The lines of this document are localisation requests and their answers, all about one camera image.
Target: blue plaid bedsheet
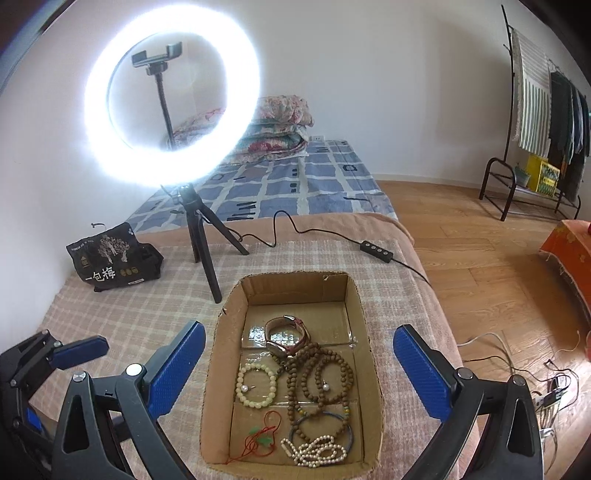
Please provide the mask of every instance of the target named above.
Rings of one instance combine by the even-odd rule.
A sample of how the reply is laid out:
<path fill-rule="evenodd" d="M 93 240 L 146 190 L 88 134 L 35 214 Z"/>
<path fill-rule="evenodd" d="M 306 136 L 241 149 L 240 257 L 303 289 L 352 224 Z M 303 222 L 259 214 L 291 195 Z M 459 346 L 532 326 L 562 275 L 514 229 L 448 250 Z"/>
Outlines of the blue plaid bedsheet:
<path fill-rule="evenodd" d="M 222 221 L 327 212 L 378 212 L 394 208 L 348 142 L 311 142 L 308 157 L 220 165 L 196 182 L 203 202 Z M 183 208 L 161 189 L 127 221 L 136 233 L 187 225 Z"/>

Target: wooden floor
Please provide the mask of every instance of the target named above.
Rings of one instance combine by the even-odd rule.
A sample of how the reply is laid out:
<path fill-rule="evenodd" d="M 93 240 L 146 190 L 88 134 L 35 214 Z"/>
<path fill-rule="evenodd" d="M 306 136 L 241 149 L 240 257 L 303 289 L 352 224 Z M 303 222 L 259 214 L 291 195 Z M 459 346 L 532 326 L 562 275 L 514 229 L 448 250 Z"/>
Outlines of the wooden floor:
<path fill-rule="evenodd" d="M 548 479 L 559 479 L 591 433 L 591 362 L 584 356 L 589 325 L 570 286 L 538 248 L 555 222 L 499 212 L 478 191 L 423 183 L 378 182 L 400 221 L 415 239 L 415 249 L 437 293 L 458 343 L 485 332 L 497 332 L 508 344 L 515 366 L 545 379 L 544 366 L 559 349 L 555 363 L 575 370 L 581 380 L 577 402 L 558 421 L 558 455 Z M 501 355 L 497 340 L 487 337 L 460 348 L 464 360 Z M 480 378 L 506 381 L 509 369 L 499 360 L 467 364 Z M 531 390 L 547 386 L 524 374 Z M 569 389 L 563 404 L 572 399 Z M 552 458 L 550 440 L 545 458 Z"/>

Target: ring light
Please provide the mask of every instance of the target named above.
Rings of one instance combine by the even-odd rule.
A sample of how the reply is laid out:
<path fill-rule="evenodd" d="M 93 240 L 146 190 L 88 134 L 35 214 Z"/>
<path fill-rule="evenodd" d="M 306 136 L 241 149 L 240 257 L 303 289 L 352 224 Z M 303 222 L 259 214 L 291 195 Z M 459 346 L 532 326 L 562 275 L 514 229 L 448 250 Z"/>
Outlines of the ring light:
<path fill-rule="evenodd" d="M 111 123 L 107 103 L 111 76 L 121 58 L 160 33 L 200 35 L 217 50 L 226 72 L 227 107 L 217 127 L 189 147 L 171 152 L 126 144 Z M 258 95 L 258 60 L 242 29 L 207 8 L 170 5 L 133 20 L 102 51 L 86 83 L 86 131 L 96 158 L 111 176 L 148 186 L 183 183 L 203 177 L 230 153 L 252 119 Z"/>

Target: clothes rack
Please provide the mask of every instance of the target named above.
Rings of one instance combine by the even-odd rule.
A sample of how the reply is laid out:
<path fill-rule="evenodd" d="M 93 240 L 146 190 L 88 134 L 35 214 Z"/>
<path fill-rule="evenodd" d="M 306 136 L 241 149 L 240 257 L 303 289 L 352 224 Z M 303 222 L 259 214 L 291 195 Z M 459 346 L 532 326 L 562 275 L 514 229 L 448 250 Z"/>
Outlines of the clothes rack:
<path fill-rule="evenodd" d="M 507 47 L 507 50 L 509 51 L 509 56 L 511 58 L 511 110 L 509 113 L 509 127 L 507 129 L 507 141 L 505 144 L 505 152 L 503 154 L 503 159 L 501 160 L 498 157 L 492 157 L 488 161 L 488 163 L 486 165 L 484 177 L 482 179 L 482 188 L 480 189 L 480 195 L 478 198 L 480 200 L 486 198 L 489 202 L 491 202 L 500 211 L 501 222 L 505 221 L 508 214 L 528 216 L 528 217 L 548 219 L 548 220 L 556 220 L 555 216 L 536 215 L 533 213 L 526 213 L 526 212 L 511 210 L 511 204 L 514 202 L 515 203 L 523 203 L 526 205 L 533 205 L 533 206 L 548 209 L 548 210 L 554 210 L 554 214 L 559 213 L 566 219 L 568 219 L 569 216 L 566 215 L 560 209 L 560 207 L 565 206 L 565 207 L 574 208 L 576 210 L 575 214 L 574 214 L 574 218 L 576 219 L 579 216 L 579 212 L 581 210 L 581 197 L 580 196 L 577 195 L 578 203 L 577 203 L 577 205 L 575 205 L 573 202 L 566 199 L 564 197 L 563 192 L 561 192 L 559 189 L 557 189 L 557 191 L 554 193 L 553 197 L 549 197 L 547 195 L 543 195 L 541 193 L 537 193 L 537 192 L 534 192 L 530 189 L 521 187 L 521 186 L 517 185 L 517 179 L 515 178 L 515 171 L 514 171 L 513 167 L 507 163 L 507 154 L 509 152 L 509 144 L 511 143 L 511 131 L 512 131 L 512 127 L 513 127 L 513 108 L 515 105 L 515 64 L 514 64 L 514 56 L 513 56 L 513 41 L 511 38 L 512 27 L 509 25 L 509 21 L 507 20 L 507 14 L 505 12 L 504 5 L 501 5 L 501 8 L 503 10 L 503 17 L 505 18 L 505 28 L 507 30 L 507 39 L 509 42 L 509 46 Z M 552 63 L 552 65 L 555 66 L 555 68 L 557 70 L 559 70 L 559 68 L 556 66 L 556 64 L 553 61 L 551 61 L 551 63 Z M 501 173 L 491 172 L 491 167 L 494 164 L 502 165 L 503 168 L 505 168 L 509 171 L 509 174 L 503 175 Z M 486 192 L 486 185 L 488 184 L 488 179 L 490 176 L 497 179 L 501 184 L 503 184 L 506 188 L 509 189 L 509 195 L 507 196 L 506 199 L 503 197 L 490 195 Z M 542 203 L 526 202 L 525 200 L 516 199 L 516 198 L 514 198 L 515 192 L 526 193 L 528 195 L 532 195 L 532 196 L 540 198 L 540 199 L 548 200 L 549 202 L 551 202 L 551 205 L 548 205 L 548 204 L 544 205 Z M 498 205 L 495 202 L 495 200 L 505 200 L 505 206 L 501 207 L 500 205 Z"/>

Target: cardboard box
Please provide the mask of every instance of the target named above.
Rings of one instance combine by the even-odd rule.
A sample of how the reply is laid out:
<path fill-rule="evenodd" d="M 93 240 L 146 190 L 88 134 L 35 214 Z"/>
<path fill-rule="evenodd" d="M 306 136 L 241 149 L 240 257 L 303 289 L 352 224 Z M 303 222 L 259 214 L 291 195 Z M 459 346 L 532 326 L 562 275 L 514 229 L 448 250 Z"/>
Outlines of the cardboard box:
<path fill-rule="evenodd" d="M 222 312 L 213 342 L 201 423 L 201 454 L 209 466 L 238 477 L 263 480 L 304 476 L 337 480 L 372 470 L 378 460 L 383 433 L 382 395 L 353 280 L 345 273 L 335 272 L 245 277 L 230 293 Z M 281 439 L 287 438 L 291 429 L 285 374 L 277 379 L 277 396 L 268 408 L 245 407 L 235 398 L 236 377 L 241 365 L 256 361 L 278 368 L 265 349 L 264 326 L 273 317 L 284 314 L 301 318 L 312 341 L 338 352 L 354 371 L 355 383 L 349 393 L 354 440 L 342 464 L 316 469 L 295 466 L 281 448 Z M 289 328 L 272 332 L 272 337 L 280 339 L 281 343 L 295 343 L 298 336 L 296 330 Z M 340 389 L 340 369 L 336 364 L 328 364 L 323 375 L 336 391 Z M 264 372 L 248 372 L 245 383 L 256 387 L 247 393 L 249 400 L 261 401 L 269 392 L 269 378 Z M 313 375 L 309 378 L 309 389 L 316 389 Z M 305 398 L 300 385 L 297 396 L 306 410 L 316 405 Z M 245 438 L 253 429 L 264 427 L 264 417 L 269 410 L 281 415 L 281 425 L 275 434 L 275 452 L 268 456 L 249 455 L 227 463 L 230 458 L 241 455 Z M 326 410 L 342 414 L 340 404 Z M 275 425 L 277 420 L 272 414 L 268 424 Z M 301 428 L 314 439 L 334 433 L 337 426 L 336 419 L 322 416 L 305 421 Z M 340 445 L 345 446 L 347 441 L 346 434 L 337 438 Z M 259 447 L 259 453 L 268 451 Z"/>

